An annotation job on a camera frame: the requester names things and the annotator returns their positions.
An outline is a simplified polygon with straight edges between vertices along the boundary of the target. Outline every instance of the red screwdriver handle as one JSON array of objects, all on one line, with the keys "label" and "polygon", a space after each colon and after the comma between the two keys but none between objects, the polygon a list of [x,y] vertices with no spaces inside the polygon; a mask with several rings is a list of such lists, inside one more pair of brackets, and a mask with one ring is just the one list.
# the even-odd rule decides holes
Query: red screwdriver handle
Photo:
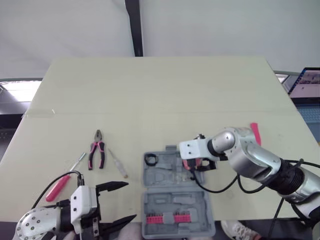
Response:
[{"label": "red screwdriver handle", "polygon": [[64,177],[62,177],[47,194],[47,196],[45,197],[45,200],[47,202],[52,202],[53,200],[55,200],[58,194],[60,193],[60,191],[65,187],[65,185],[67,184],[70,178],[71,178],[70,175],[65,175]]}]

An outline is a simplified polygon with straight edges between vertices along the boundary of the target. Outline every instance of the white wall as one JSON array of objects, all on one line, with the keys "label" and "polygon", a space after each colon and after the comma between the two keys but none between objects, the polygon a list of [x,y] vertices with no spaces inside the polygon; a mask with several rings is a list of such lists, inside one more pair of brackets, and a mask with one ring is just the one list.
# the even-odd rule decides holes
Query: white wall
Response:
[{"label": "white wall", "polygon": [[320,66],[320,0],[140,0],[145,56],[265,56]]},{"label": "white wall", "polygon": [[0,79],[68,56],[134,56],[125,0],[0,0]]}]

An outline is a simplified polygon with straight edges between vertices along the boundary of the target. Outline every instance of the screwdriver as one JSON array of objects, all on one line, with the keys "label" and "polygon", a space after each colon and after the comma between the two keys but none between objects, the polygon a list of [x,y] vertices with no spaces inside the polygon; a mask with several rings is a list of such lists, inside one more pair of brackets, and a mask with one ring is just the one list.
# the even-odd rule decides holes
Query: screwdriver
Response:
[{"label": "screwdriver", "polygon": [[[84,158],[86,154],[87,154],[86,152],[82,153],[82,155],[75,162],[75,164],[72,166],[70,171],[73,171],[76,168],[76,166],[80,163],[80,161]],[[65,187],[65,185],[67,184],[70,178],[71,178],[70,175],[65,175],[64,177],[62,177],[47,194],[47,196],[45,197],[45,200],[47,202],[52,202],[53,200],[55,200],[58,194],[60,193],[60,191]]]}]

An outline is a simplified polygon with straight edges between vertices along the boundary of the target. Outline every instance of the pliers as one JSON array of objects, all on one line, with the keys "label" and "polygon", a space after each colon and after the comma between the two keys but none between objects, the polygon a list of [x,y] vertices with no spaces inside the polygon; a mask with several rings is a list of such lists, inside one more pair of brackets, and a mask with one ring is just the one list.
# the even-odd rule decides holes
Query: pliers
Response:
[{"label": "pliers", "polygon": [[102,134],[100,130],[97,130],[95,135],[94,135],[94,142],[91,143],[91,149],[89,153],[89,160],[88,160],[88,169],[92,170],[93,169],[93,159],[94,159],[94,153],[95,150],[97,149],[97,146],[99,147],[99,151],[101,153],[101,162],[100,162],[100,169],[104,168],[105,165],[105,143],[102,141]]}]

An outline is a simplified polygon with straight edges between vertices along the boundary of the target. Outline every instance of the laptop screen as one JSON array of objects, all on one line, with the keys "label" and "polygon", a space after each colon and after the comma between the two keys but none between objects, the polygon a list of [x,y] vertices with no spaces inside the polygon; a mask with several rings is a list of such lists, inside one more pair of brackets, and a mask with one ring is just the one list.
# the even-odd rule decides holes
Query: laptop screen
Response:
[{"label": "laptop screen", "polygon": [[306,67],[288,94],[292,99],[320,98],[320,68]]}]

